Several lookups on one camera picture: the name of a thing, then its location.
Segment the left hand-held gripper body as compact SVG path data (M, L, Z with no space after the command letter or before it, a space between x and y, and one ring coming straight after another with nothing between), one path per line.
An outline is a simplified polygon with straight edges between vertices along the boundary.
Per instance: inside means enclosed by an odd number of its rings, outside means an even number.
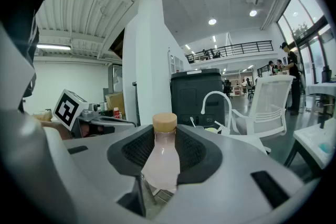
M70 132L72 138L114 133L116 128L103 123L100 105L89 103L76 93L64 89L53 115Z

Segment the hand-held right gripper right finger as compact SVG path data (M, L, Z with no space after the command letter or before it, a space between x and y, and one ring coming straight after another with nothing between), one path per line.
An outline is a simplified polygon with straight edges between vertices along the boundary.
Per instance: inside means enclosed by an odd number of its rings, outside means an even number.
M291 170L248 143L191 126L180 124L178 128L215 144L223 159L204 182L179 185L157 215L158 223L284 223L320 182L304 184ZM255 172L266 172L288 199L272 206L254 180Z

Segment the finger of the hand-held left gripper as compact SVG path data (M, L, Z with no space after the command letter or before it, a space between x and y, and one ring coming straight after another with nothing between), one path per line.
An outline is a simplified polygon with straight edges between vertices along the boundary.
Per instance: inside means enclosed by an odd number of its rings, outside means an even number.
M101 125L104 126L114 126L119 128L132 128L136 127L137 125L134 122L130 122L127 120L122 120L114 117L108 117L108 116L100 116L99 121Z

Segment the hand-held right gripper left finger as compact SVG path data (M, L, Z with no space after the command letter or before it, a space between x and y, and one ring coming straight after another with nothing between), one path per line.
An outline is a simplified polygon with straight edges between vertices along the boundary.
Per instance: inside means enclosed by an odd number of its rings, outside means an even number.
M39 208L60 223L147 223L141 188L152 126L62 141L39 129Z

